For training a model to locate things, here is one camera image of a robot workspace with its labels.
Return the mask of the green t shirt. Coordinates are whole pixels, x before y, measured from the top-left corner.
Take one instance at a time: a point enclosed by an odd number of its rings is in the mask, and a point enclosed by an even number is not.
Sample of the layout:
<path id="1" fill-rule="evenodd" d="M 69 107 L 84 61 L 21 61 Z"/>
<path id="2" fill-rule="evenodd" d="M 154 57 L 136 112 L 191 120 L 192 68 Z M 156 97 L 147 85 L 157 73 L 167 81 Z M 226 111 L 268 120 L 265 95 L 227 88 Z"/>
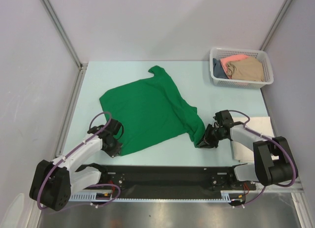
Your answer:
<path id="1" fill-rule="evenodd" d="M 196 146 L 205 132 L 197 108 L 182 98 L 165 69 L 156 65 L 148 72 L 152 77 L 112 88 L 99 99 L 102 110 L 124 127 L 121 156 L 185 133 Z"/>

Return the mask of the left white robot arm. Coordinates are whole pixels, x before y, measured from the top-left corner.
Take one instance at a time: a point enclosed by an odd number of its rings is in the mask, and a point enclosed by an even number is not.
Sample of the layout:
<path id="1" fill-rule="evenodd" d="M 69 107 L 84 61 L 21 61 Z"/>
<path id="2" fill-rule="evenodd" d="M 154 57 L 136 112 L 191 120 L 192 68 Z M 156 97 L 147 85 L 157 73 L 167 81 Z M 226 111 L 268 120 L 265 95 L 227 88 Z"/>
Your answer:
<path id="1" fill-rule="evenodd" d="M 116 200 L 121 194 L 118 185 L 108 183 L 109 177 L 105 168 L 90 164 L 78 171 L 80 166 L 93 154 L 101 151 L 103 140 L 97 134 L 87 134 L 86 138 L 66 155 L 52 161 L 42 160 L 35 169 L 29 196 L 36 201 L 37 208 L 62 210 L 71 195 L 86 188 L 111 187 L 117 194 L 109 202 Z"/>

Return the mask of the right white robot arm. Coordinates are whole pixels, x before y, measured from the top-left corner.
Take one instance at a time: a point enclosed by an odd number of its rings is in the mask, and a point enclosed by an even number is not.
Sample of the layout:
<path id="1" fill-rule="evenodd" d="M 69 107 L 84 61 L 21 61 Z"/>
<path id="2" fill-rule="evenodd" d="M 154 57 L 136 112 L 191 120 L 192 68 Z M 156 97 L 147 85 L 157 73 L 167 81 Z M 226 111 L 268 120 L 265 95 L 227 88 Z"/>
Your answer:
<path id="1" fill-rule="evenodd" d="M 197 147 L 217 148 L 224 139 L 242 144 L 253 152 L 254 157 L 252 164 L 237 165 L 227 176 L 230 188 L 239 189 L 245 181 L 259 182 L 266 187 L 290 187 L 295 183 L 298 172 L 284 137 L 267 137 L 242 122 L 216 127 L 208 125 Z"/>

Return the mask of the folded white t shirt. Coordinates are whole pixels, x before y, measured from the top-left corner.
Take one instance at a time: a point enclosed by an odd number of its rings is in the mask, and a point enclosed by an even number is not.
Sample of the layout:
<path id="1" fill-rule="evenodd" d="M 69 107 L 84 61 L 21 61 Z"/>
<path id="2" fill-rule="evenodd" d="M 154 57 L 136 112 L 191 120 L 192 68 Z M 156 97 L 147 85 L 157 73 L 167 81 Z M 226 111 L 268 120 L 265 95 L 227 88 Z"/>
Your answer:
<path id="1" fill-rule="evenodd" d="M 274 137 L 273 128 L 271 125 L 270 117 L 253 117 L 247 126 L 252 130 L 262 133 L 269 138 Z M 233 158 L 241 163 L 253 163 L 254 153 L 253 151 L 244 146 L 243 144 L 235 141 L 231 141 L 231 147 L 233 152 Z"/>

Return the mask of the blue t shirt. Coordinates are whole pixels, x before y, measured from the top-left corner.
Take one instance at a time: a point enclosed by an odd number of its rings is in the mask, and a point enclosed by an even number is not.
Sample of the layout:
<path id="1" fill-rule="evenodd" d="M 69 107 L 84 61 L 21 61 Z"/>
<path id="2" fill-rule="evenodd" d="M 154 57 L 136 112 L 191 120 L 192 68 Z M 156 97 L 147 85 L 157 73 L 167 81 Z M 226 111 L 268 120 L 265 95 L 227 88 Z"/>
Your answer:
<path id="1" fill-rule="evenodd" d="M 221 65 L 220 60 L 213 58 L 213 75 L 216 78 L 228 79 L 227 75 L 224 72 L 224 69 Z"/>

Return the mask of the pink t shirt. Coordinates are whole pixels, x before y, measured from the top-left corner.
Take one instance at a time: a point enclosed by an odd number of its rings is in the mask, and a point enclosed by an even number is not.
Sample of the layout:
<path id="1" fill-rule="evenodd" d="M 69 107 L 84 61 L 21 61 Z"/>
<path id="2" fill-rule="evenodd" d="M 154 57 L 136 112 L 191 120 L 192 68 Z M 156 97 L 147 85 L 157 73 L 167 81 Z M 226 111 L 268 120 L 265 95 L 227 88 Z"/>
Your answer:
<path id="1" fill-rule="evenodd" d="M 228 68 L 227 68 L 226 64 L 228 62 L 241 61 L 241 60 L 244 60 L 244 59 L 246 59 L 248 57 L 249 56 L 244 55 L 244 54 L 233 55 L 233 56 L 229 56 L 229 57 L 220 59 L 220 63 L 221 63 L 221 66 L 222 66 L 225 74 L 227 74 Z"/>

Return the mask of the beige t shirt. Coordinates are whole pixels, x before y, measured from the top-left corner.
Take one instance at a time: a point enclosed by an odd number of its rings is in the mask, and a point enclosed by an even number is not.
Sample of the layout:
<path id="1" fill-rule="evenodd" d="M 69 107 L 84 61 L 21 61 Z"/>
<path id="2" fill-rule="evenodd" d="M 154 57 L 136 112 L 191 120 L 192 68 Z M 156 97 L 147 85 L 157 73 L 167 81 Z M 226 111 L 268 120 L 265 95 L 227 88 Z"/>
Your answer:
<path id="1" fill-rule="evenodd" d="M 254 57 L 228 62 L 227 76 L 233 80 L 264 82 L 263 65 Z"/>

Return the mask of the white plastic basket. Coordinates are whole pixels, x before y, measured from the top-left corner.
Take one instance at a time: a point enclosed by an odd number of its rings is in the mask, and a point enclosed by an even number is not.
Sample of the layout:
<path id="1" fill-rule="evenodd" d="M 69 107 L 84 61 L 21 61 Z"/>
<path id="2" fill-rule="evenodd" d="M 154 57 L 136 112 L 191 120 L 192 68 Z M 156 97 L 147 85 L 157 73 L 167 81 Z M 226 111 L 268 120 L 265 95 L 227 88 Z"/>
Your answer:
<path id="1" fill-rule="evenodd" d="M 233 79 L 222 79 L 214 76 L 213 58 L 222 59 L 232 55 L 244 54 L 256 58 L 262 63 L 264 82 L 258 81 L 247 81 L 247 80 L 233 80 Z M 271 85 L 274 82 L 274 75 L 271 66 L 270 59 L 266 52 L 261 50 L 252 49 L 236 49 L 236 48 L 219 48 L 213 47 L 209 54 L 209 72 L 215 86 L 221 87 L 234 87 L 244 89 L 260 89 L 265 85 Z"/>

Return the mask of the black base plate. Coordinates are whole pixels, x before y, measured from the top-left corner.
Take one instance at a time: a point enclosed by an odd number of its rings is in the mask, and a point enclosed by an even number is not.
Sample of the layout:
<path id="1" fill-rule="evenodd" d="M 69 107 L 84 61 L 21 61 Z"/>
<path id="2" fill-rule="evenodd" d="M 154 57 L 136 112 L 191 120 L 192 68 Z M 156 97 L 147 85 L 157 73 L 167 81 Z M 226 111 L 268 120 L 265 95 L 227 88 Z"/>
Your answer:
<path id="1" fill-rule="evenodd" d="M 112 182 L 126 194 L 164 192 L 207 194 L 214 191 L 255 192 L 253 181 L 240 182 L 233 167 L 99 165 L 105 168 L 100 182 Z"/>

